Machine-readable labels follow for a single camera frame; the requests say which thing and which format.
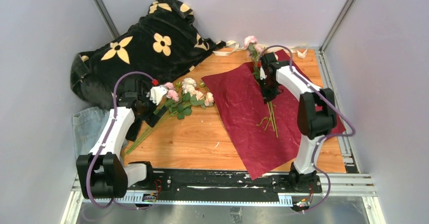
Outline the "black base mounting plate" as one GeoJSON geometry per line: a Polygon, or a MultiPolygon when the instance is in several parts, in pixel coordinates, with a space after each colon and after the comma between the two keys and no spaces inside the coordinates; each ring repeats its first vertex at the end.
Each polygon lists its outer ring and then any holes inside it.
{"type": "Polygon", "coordinates": [[[151,184],[136,183],[129,190],[157,194],[160,201],[224,203],[274,203],[280,194],[308,197],[322,192],[320,179],[293,187],[288,173],[275,173],[254,180],[246,171],[156,168],[151,184]]]}

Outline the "light blue denim cloth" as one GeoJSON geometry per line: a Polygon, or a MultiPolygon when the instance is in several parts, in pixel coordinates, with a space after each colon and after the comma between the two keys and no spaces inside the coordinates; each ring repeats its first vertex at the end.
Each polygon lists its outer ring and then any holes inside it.
{"type": "Polygon", "coordinates": [[[109,111],[90,107],[72,116],[75,158],[86,155],[96,144],[109,119],[109,111]]]}

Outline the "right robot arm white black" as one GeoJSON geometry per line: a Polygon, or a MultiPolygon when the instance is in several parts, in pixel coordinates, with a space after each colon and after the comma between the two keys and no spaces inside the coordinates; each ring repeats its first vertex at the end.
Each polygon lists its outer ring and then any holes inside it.
{"type": "Polygon", "coordinates": [[[316,162],[323,141],[337,125],[334,93],[306,79],[293,66],[292,60],[280,61],[275,53],[259,58],[261,93],[267,104],[280,94],[282,85],[298,100],[297,126],[301,143],[295,161],[291,165],[287,184],[298,192],[317,182],[316,162]]]}

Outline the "black blanket cream flowers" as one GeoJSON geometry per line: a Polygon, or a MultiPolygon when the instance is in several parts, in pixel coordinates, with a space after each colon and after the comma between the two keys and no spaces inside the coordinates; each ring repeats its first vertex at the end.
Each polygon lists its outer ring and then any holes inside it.
{"type": "Polygon", "coordinates": [[[139,78],[148,91],[188,74],[226,43],[204,38],[194,12],[179,0],[156,0],[126,33],[94,51],[79,52],[70,70],[71,91],[102,109],[113,107],[118,79],[139,78]]]}

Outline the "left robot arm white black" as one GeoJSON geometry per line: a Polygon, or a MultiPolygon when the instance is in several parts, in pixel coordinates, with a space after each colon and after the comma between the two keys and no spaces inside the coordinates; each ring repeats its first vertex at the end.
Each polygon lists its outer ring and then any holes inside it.
{"type": "Polygon", "coordinates": [[[129,187],[140,184],[146,188],[154,183],[153,167],[148,161],[138,161],[124,166],[120,161],[122,143],[138,119],[154,127],[166,112],[157,106],[169,89],[152,79],[148,91],[137,78],[119,78],[113,92],[113,107],[99,139],[87,154],[79,155],[76,168],[84,198],[116,199],[126,195],[129,187]]]}

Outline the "aluminium frame rail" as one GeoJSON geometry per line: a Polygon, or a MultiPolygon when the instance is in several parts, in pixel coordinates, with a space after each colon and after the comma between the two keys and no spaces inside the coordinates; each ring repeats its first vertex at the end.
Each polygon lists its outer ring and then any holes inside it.
{"type": "Polygon", "coordinates": [[[220,205],[289,207],[300,214],[329,197],[358,197],[370,223],[385,223],[372,179],[360,173],[318,174],[307,186],[294,188],[286,172],[272,172],[252,180],[245,171],[156,169],[155,183],[143,187],[136,183],[121,204],[144,205],[220,205]]]}

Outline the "pink fake flower stem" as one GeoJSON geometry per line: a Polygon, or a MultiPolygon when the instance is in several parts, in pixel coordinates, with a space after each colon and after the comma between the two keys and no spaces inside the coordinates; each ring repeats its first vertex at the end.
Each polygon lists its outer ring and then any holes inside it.
{"type": "Polygon", "coordinates": [[[192,93],[184,93],[179,97],[177,102],[173,99],[167,99],[158,111],[160,113],[161,110],[166,109],[166,112],[160,117],[157,124],[154,127],[146,126],[124,154],[128,155],[135,150],[137,146],[139,146],[152,132],[154,132],[157,126],[160,126],[160,124],[165,122],[167,119],[175,117],[178,120],[183,120],[192,114],[194,108],[201,107],[206,109],[207,107],[213,106],[214,103],[214,96],[211,92],[203,93],[199,90],[192,93]]]}
{"type": "MultiPolygon", "coordinates": [[[[168,89],[168,93],[163,97],[163,99],[162,99],[162,101],[164,100],[164,99],[173,99],[174,101],[178,101],[179,100],[179,94],[178,94],[178,92],[174,89],[174,86],[173,86],[173,84],[171,83],[171,82],[167,82],[167,83],[165,83],[165,84],[161,84],[161,85],[163,85],[163,86],[165,86],[167,89],[168,89]]],[[[139,97],[146,97],[146,94],[148,93],[148,91],[147,92],[143,92],[143,94],[142,95],[140,95],[140,94],[137,94],[137,98],[139,98],[139,97]]],[[[157,109],[155,110],[155,112],[156,111],[159,111],[160,109],[161,109],[161,107],[159,108],[159,105],[157,106],[157,109]]],[[[131,127],[129,128],[129,130],[128,130],[128,132],[127,132],[127,135],[126,135],[126,139],[128,140],[128,141],[132,141],[132,142],[134,142],[136,139],[137,139],[137,137],[138,137],[138,134],[139,134],[139,132],[140,132],[140,129],[141,129],[141,125],[142,125],[142,123],[143,123],[144,121],[143,120],[140,120],[140,119],[136,119],[135,118],[135,121],[134,121],[134,123],[131,125],[131,127]]]]}
{"type": "MultiPolygon", "coordinates": [[[[247,56],[252,61],[252,74],[255,78],[255,80],[258,82],[260,79],[259,76],[259,68],[262,66],[260,62],[260,56],[264,54],[263,50],[266,48],[265,46],[262,46],[258,44],[258,40],[255,36],[247,36],[244,39],[244,48],[247,52],[247,56]]],[[[274,105],[272,103],[267,103],[268,107],[268,113],[269,115],[267,117],[264,117],[257,126],[261,126],[264,122],[266,123],[264,130],[267,130],[269,126],[272,127],[275,136],[278,137],[278,129],[274,114],[274,105]]]]}

